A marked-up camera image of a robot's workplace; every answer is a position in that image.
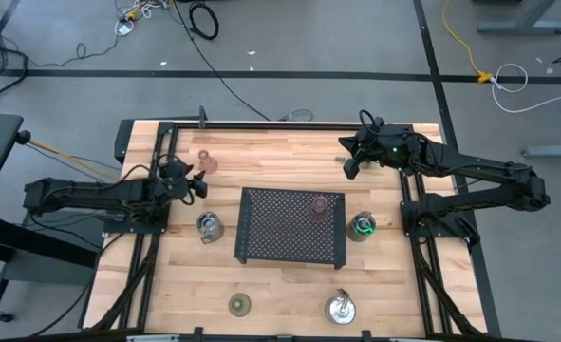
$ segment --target black mesh tray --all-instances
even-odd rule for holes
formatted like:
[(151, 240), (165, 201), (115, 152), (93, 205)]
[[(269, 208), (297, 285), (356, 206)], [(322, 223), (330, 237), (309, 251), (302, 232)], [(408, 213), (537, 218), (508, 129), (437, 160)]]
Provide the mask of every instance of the black mesh tray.
[[(314, 199), (327, 200), (325, 215), (312, 214)], [(344, 194), (243, 188), (234, 257), (346, 264)]]

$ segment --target butcher block tabletop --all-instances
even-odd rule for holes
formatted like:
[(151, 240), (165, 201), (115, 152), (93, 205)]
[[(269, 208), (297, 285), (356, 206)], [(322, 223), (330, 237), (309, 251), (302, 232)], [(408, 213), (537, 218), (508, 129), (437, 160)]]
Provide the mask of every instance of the butcher block tabletop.
[[(149, 166), (158, 124), (135, 122), (122, 173), (137, 164)], [(196, 199), (192, 206), (178, 200), (171, 204), (168, 228), (160, 239), (145, 331), (192, 333), (194, 327), (202, 327), (205, 334), (361, 336), (363, 330), (369, 330), (377, 337), (423, 337), (411, 244), (402, 231), (399, 173), (371, 165), (361, 167), (355, 180), (346, 178), (343, 164), (336, 158), (349, 154), (337, 138), (353, 135), (356, 124), (353, 131), (275, 129), (274, 123), (269, 125), (270, 129), (179, 130), (177, 156), (194, 164), (197, 172), (197, 154), (206, 150), (217, 160), (218, 169), (204, 177), (206, 199)], [(413, 125), (415, 131), (441, 142), (437, 124)], [(129, 178), (145, 176), (145, 170), (137, 169)], [(411, 182), (416, 199), (414, 180)], [(424, 184), (427, 192), (454, 193), (449, 177), (424, 178)], [(242, 265), (234, 258), (234, 245), (243, 187), (345, 193), (346, 220), (366, 210), (377, 221), (377, 229), (364, 242), (346, 239), (346, 266), (339, 271), (332, 265), (256, 259)], [(196, 218), (207, 211), (218, 214), (225, 234), (203, 244)], [(125, 286), (134, 241), (135, 235), (126, 234), (101, 256), (84, 327), (101, 319)], [(437, 238), (436, 243), (446, 291), (470, 322), (486, 331), (466, 244), (451, 237)], [(136, 325), (141, 286), (133, 297), (129, 327)], [(356, 317), (348, 325), (332, 324), (325, 316), (325, 304), (340, 288), (351, 294), (356, 306)], [(244, 317), (235, 317), (228, 310), (230, 298), (237, 293), (252, 301)], [(428, 293), (439, 332), (437, 300), (429, 286)]]

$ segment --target gray concrete floor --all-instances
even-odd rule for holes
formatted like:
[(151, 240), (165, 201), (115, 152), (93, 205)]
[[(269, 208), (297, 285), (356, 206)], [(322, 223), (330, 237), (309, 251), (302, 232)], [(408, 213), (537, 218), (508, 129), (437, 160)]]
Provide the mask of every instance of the gray concrete floor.
[[(8, 3), (0, 1), (0, 18)], [(465, 51), (443, 30), (442, 3), (423, 1), (440, 72), (470, 75)], [(429, 72), (409, 1), (228, 0), (210, 5), (221, 21), (221, 33), (213, 42), (198, 43), (220, 70)], [(455, 1), (449, 21), (473, 47), (479, 67), (495, 72), (501, 64), (518, 63), (532, 75), (546, 75), (551, 67), (556, 76), (560, 69), (549, 62), (561, 55), (561, 36), (476, 33), (477, 22), (514, 17), (527, 5)], [(113, 42), (114, 10), (111, 0), (23, 0), (4, 35), (39, 63), (59, 62), (72, 57), (79, 42), (89, 52)], [(66, 69), (206, 70), (169, 14), (159, 10), (153, 14), (139, 21), (135, 31), (107, 55)], [(561, 2), (549, 11), (548, 19), (561, 20)], [(0, 77), (0, 85), (8, 80)], [(367, 108), (389, 122), (440, 123), (431, 83), (227, 82), (272, 118), (309, 108), (316, 121), (355, 121), (358, 110)], [(482, 210), (477, 212), (477, 223), (504, 336), (561, 341), (561, 160), (523, 161), (519, 154), (528, 144), (561, 143), (561, 102), (511, 115), (495, 106), (489, 85), (444, 84), (444, 88), (462, 153), (528, 162), (547, 182), (552, 205), (544, 211)], [(561, 85), (531, 85), (517, 96), (501, 94), (500, 100), (509, 107), (523, 107), (560, 94)], [(213, 119), (257, 120), (215, 79), (38, 77), (0, 97), (0, 113), (22, 115), (24, 128), (35, 139), (103, 162), (114, 162), (113, 141), (121, 119), (193, 115), (199, 105)], [(20, 221), (25, 214), (23, 185), (47, 176), (84, 180), (55, 161), (16, 146), (0, 174), (0, 218)], [(15, 313), (17, 320), (0, 323), (0, 338), (37, 331), (80, 290), (70, 285), (13, 283), (0, 309)], [(55, 332), (75, 330), (78, 315), (79, 310), (74, 310)]]

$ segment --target gray table leg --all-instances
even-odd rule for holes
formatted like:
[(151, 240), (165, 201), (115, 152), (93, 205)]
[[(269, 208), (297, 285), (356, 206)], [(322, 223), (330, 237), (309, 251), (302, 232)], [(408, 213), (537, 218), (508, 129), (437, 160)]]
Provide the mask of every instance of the gray table leg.
[(561, 145), (529, 146), (523, 152), (523, 157), (561, 157)]
[(531, 9), (518, 21), (482, 23), (478, 32), (505, 33), (555, 33), (561, 34), (560, 22), (540, 21), (539, 18), (552, 6), (554, 0), (533, 0)]

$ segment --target desk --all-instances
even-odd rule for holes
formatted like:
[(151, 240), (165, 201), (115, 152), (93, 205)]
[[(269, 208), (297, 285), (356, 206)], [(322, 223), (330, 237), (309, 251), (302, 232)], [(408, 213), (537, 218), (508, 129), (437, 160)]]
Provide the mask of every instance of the desk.
[[(136, 164), (149, 165), (158, 124), (135, 122), (123, 172)], [(415, 124), (415, 130), (441, 140), (436, 124)], [(209, 185), (207, 199), (196, 199), (193, 206), (172, 204), (168, 229), (161, 236), (145, 331), (192, 333), (194, 327), (203, 327), (206, 334), (360, 336), (362, 330), (371, 330), (373, 336), (423, 336), (411, 246), (402, 231), (399, 174), (370, 167), (356, 180), (346, 179), (342, 164), (334, 160), (348, 156), (337, 138), (354, 131), (181, 128), (178, 156), (197, 164), (197, 152), (208, 150), (218, 160), (218, 170), (204, 178)], [(131, 176), (144, 177), (142, 171)], [(424, 183), (428, 192), (453, 193), (450, 178)], [(347, 264), (340, 271), (332, 265), (266, 260), (241, 265), (233, 255), (245, 186), (343, 192), (346, 219), (368, 210), (378, 229), (365, 242), (347, 240)], [(415, 188), (411, 186), (414, 199)], [(217, 213), (226, 229), (221, 240), (207, 245), (200, 242), (195, 227), (203, 211)], [(103, 316), (124, 287), (134, 240), (134, 235), (120, 238), (101, 257), (85, 327)], [(449, 237), (436, 241), (445, 288), (473, 325), (486, 331), (466, 245)], [(352, 294), (357, 308), (356, 319), (347, 326), (331, 324), (323, 310), (340, 287)], [(228, 311), (228, 301), (240, 292), (251, 297), (252, 309), (236, 318)], [(428, 293), (438, 332), (439, 310), (432, 291)], [(137, 290), (133, 303), (139, 302)], [(136, 322), (135, 304), (129, 326)]]

